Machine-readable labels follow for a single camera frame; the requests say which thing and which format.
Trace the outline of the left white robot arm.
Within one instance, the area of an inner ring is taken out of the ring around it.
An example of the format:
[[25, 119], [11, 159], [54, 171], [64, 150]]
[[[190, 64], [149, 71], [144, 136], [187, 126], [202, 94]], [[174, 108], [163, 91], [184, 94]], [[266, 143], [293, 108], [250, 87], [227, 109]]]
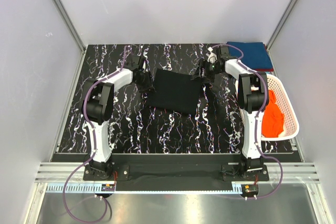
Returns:
[[81, 113], [89, 130], [91, 152], [84, 162], [86, 173], [103, 180], [116, 175], [109, 147], [108, 124], [112, 118], [114, 94], [134, 83], [140, 92], [153, 91], [146, 56], [124, 56], [121, 67], [100, 79], [88, 79], [81, 101]]

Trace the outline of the black t shirt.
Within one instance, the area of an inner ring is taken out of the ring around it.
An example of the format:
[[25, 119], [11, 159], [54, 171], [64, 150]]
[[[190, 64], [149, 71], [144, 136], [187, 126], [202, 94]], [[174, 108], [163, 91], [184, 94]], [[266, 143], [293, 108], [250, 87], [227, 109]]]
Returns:
[[154, 91], [148, 93], [145, 105], [183, 114], [196, 114], [202, 81], [188, 74], [158, 69], [154, 76]]

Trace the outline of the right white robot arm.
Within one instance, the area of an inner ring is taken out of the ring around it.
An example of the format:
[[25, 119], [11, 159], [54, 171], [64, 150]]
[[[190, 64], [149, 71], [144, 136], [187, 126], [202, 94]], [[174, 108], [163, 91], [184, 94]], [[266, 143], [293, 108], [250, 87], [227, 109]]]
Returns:
[[239, 176], [244, 180], [254, 179], [263, 169], [261, 150], [261, 128], [265, 108], [269, 102], [267, 74], [258, 72], [242, 62], [241, 49], [217, 44], [208, 47], [207, 58], [201, 59], [192, 79], [214, 81], [219, 73], [227, 73], [238, 81], [237, 103], [243, 113], [244, 142], [239, 164], [229, 176]]

